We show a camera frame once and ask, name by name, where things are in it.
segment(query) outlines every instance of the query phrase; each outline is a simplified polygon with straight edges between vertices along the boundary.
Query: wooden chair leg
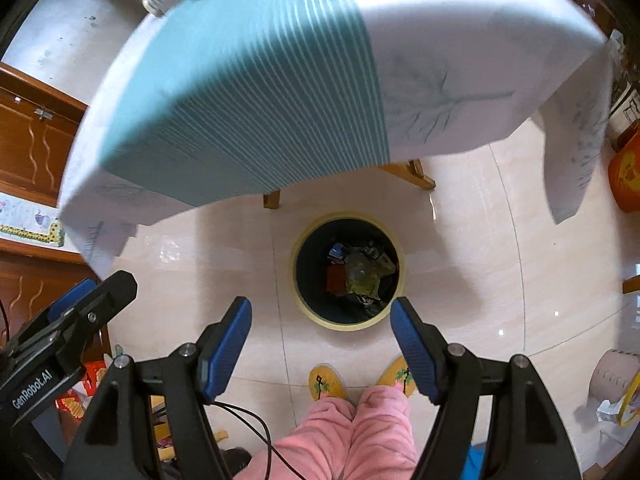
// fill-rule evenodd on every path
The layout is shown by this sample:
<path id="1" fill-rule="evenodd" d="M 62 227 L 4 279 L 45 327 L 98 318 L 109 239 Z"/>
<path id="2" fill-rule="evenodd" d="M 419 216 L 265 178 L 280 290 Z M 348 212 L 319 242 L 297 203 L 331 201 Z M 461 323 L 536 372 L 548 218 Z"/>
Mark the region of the wooden chair leg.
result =
<path id="1" fill-rule="evenodd" d="M 640 276 L 634 276 L 622 282 L 622 294 L 640 292 Z"/>
<path id="2" fill-rule="evenodd" d="M 262 204 L 265 209 L 277 209 L 280 207 L 280 190 L 262 196 Z"/>
<path id="3" fill-rule="evenodd" d="M 436 187 L 435 181 L 422 171 L 420 160 L 410 160 L 405 164 L 385 164 L 384 166 L 378 166 L 378 168 L 426 191 L 431 191 Z"/>

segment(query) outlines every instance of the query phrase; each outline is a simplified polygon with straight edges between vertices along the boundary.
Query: yellow slipper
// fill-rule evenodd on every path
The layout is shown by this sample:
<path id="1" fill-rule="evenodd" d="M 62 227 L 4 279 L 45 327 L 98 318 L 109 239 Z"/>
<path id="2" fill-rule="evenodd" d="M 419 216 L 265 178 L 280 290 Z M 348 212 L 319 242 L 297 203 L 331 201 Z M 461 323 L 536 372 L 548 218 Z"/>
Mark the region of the yellow slipper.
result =
<path id="1" fill-rule="evenodd" d="M 378 379 L 377 385 L 391 386 L 396 390 L 400 390 L 407 397 L 411 396 L 415 391 L 415 381 L 404 357 L 400 356 L 396 358 L 396 360 L 387 367 Z"/>
<path id="2" fill-rule="evenodd" d="M 325 397 L 340 397 L 348 400 L 340 377 L 329 365 L 318 365 L 309 372 L 309 391 L 314 400 Z"/>

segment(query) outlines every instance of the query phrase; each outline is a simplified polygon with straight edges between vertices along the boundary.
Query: black cable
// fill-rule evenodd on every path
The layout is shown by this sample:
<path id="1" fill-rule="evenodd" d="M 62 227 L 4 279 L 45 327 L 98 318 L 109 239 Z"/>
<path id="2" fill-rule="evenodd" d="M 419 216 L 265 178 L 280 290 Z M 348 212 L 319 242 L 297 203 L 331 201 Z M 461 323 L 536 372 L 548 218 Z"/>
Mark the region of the black cable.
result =
<path id="1" fill-rule="evenodd" d="M 9 342 L 9 338 L 11 335 L 9 334 L 9 318 L 7 317 L 6 310 L 4 309 L 4 304 L 2 304 L 2 300 L 0 300 L 0 310 L 2 310 L 2 317 L 4 318 L 4 326 L 6 327 L 6 342 Z"/>
<path id="2" fill-rule="evenodd" d="M 269 428 L 267 427 L 266 423 L 257 415 L 255 415 L 254 413 L 249 412 L 248 410 L 244 410 L 242 408 L 238 408 L 237 406 L 232 406 L 231 404 L 225 404 L 224 402 L 212 402 L 212 404 L 214 406 L 217 406 L 219 408 L 222 408 L 223 410 L 225 410 L 226 412 L 231 413 L 231 415 L 233 415 L 234 417 L 237 417 L 239 420 L 241 420 L 242 422 L 244 422 L 249 428 L 251 428 L 253 430 L 253 432 L 258 435 L 263 442 L 265 442 L 267 444 L 267 471 L 264 475 L 264 480 L 269 480 L 269 476 L 271 476 L 271 451 L 273 450 L 273 446 L 271 445 L 271 433 L 269 432 Z M 256 430 L 251 424 L 249 424 L 246 420 L 244 420 L 244 418 L 242 418 L 240 415 L 238 415 L 237 413 L 233 412 L 231 410 L 231 408 L 234 408 L 236 410 L 239 410 L 241 412 L 245 412 L 248 413 L 251 416 L 254 416 L 255 418 L 258 419 L 258 421 L 262 424 L 262 428 L 264 429 L 264 434 L 266 435 L 267 439 L 265 440 L 264 437 L 260 434 L 260 432 L 258 430 Z"/>
<path id="3" fill-rule="evenodd" d="M 251 415 L 252 417 L 256 418 L 260 424 L 262 425 L 262 427 L 265 429 L 265 433 L 267 433 L 268 428 L 266 423 L 260 418 L 260 416 L 256 415 L 255 413 L 250 412 L 249 410 L 246 410 L 244 408 L 240 408 L 239 406 L 234 406 L 232 404 L 227 404 L 226 402 L 214 402 L 213 403 L 214 406 L 218 406 L 219 408 L 222 408 L 223 410 L 231 413 L 231 415 L 235 416 L 236 418 L 238 418 L 240 421 L 242 421 L 243 424 L 247 425 L 258 437 L 260 437 L 260 439 L 268 446 L 268 449 L 271 451 L 273 451 L 276 456 L 282 461 L 282 463 L 287 466 L 289 468 L 289 470 L 296 475 L 298 478 L 300 478 L 300 480 L 306 480 L 299 472 L 296 471 L 296 469 L 289 463 L 287 462 L 287 460 L 280 454 L 280 452 L 273 447 L 273 445 L 271 444 L 271 439 L 269 439 L 269 441 L 267 441 L 261 434 L 259 431 L 257 431 L 251 424 L 249 424 L 246 420 L 244 420 L 244 418 L 242 418 L 240 415 L 238 415 L 237 413 L 234 413 L 232 410 L 238 410 L 239 412 L 243 412 L 246 413 L 247 415 Z"/>

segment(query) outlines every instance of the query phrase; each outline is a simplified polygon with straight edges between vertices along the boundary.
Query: blue gripper pad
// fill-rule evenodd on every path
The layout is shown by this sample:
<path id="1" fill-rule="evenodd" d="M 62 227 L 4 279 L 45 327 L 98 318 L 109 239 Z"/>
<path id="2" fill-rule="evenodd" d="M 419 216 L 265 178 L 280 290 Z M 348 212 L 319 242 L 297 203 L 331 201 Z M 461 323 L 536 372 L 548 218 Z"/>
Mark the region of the blue gripper pad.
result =
<path id="1" fill-rule="evenodd" d="M 251 303 L 238 297 L 226 311 L 209 341 L 200 353 L 199 380 L 207 402 L 226 390 L 240 351 L 249 334 L 252 320 Z"/>
<path id="2" fill-rule="evenodd" d="M 47 314 L 47 319 L 49 320 L 49 322 L 53 323 L 55 320 L 57 320 L 70 307 L 74 306 L 89 292 L 94 290 L 96 286 L 97 284 L 94 280 L 90 280 L 89 278 L 87 278 L 86 280 L 82 280 L 82 282 L 78 283 L 70 291 L 65 292 L 56 301 L 49 305 L 49 313 Z"/>
<path id="3" fill-rule="evenodd" d="M 418 391 L 438 405 L 442 400 L 442 393 L 436 384 L 436 363 L 399 300 L 394 300 L 391 304 L 391 329 Z"/>

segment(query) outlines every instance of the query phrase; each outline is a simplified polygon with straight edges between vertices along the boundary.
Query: yellow ring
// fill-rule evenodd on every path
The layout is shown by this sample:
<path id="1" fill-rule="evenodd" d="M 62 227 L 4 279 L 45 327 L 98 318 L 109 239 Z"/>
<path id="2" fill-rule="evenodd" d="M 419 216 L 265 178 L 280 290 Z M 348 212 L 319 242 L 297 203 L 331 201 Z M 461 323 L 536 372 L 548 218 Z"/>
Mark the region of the yellow ring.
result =
<path id="1" fill-rule="evenodd" d="M 308 304 L 306 304 L 305 301 L 302 299 L 302 295 L 298 290 L 298 283 L 296 282 L 296 260 L 298 259 L 298 254 L 300 253 L 300 248 L 302 247 L 302 244 L 305 242 L 308 236 L 313 231 L 318 229 L 321 225 L 324 225 L 327 222 L 331 222 L 332 220 L 339 220 L 342 218 L 355 218 L 356 220 L 364 220 L 365 222 L 369 222 L 370 224 L 375 225 L 375 227 L 380 229 L 385 234 L 385 236 L 389 238 L 389 241 L 391 241 L 394 249 L 396 250 L 396 254 L 398 255 L 398 267 L 399 267 L 398 286 L 396 286 L 396 291 L 394 293 L 394 296 L 391 298 L 391 301 L 389 301 L 388 305 L 377 316 L 356 324 L 334 323 L 332 321 L 327 321 L 326 319 L 318 316 L 318 314 L 316 314 L 313 310 L 311 310 Z M 391 310 L 391 302 L 395 298 L 400 296 L 402 294 L 402 290 L 404 289 L 405 268 L 406 268 L 406 265 L 404 262 L 404 251 L 400 246 L 400 242 L 394 236 L 394 234 L 389 229 L 386 228 L 386 226 L 382 225 L 376 219 L 371 218 L 365 214 L 352 212 L 352 211 L 342 211 L 338 213 L 330 213 L 328 215 L 320 217 L 318 220 L 315 220 L 309 227 L 307 227 L 303 231 L 303 233 L 300 235 L 295 245 L 293 246 L 293 251 L 291 251 L 291 258 L 289 262 L 289 275 L 293 280 L 293 288 L 296 292 L 296 301 L 298 303 L 300 310 L 305 316 L 307 316 L 314 323 L 317 323 L 320 326 L 324 326 L 329 330 L 337 330 L 339 332 L 354 332 L 356 330 L 362 330 L 363 328 L 368 328 L 370 326 L 375 325 L 377 322 L 384 319 L 389 314 L 389 311 Z"/>

